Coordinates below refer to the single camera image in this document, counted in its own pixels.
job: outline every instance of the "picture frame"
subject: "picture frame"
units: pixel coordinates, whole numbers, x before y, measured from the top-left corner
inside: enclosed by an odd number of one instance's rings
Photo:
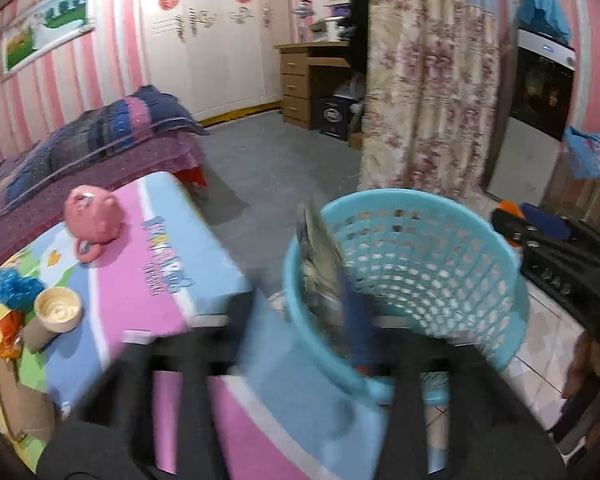
[[[93,0],[42,0],[2,31],[4,78],[67,41],[95,28]]]

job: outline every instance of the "turquoise plastic basket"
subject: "turquoise plastic basket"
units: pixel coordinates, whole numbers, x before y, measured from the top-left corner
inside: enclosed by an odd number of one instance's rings
[[[405,316],[427,335],[470,332],[494,367],[506,368],[526,332],[526,286],[515,252],[487,222],[451,200],[406,189],[353,193],[322,216],[349,276],[379,298],[384,314]],[[296,238],[283,273],[288,315],[327,376],[349,393],[391,402],[390,380],[361,375],[318,332],[302,302]],[[423,396],[429,406],[445,404],[446,375],[426,374]]]

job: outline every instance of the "purple bed sheet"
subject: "purple bed sheet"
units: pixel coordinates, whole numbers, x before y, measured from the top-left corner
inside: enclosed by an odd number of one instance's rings
[[[192,170],[202,161],[203,154],[195,134],[181,130],[146,140],[61,178],[0,219],[0,265],[62,221],[64,200],[74,187],[90,184],[114,190],[156,171]]]

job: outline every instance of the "desk drawer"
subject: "desk drawer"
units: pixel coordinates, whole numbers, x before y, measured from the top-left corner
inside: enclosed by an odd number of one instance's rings
[[[307,77],[305,75],[282,75],[282,93],[293,97],[307,99],[309,89],[307,88]]]
[[[282,96],[282,113],[299,121],[309,121],[309,101],[298,97]]]
[[[306,75],[306,54],[280,55],[280,73]]]

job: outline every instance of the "wardrobe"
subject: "wardrobe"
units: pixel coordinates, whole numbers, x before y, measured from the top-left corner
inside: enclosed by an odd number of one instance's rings
[[[288,0],[141,0],[149,80],[198,120],[280,100]]]

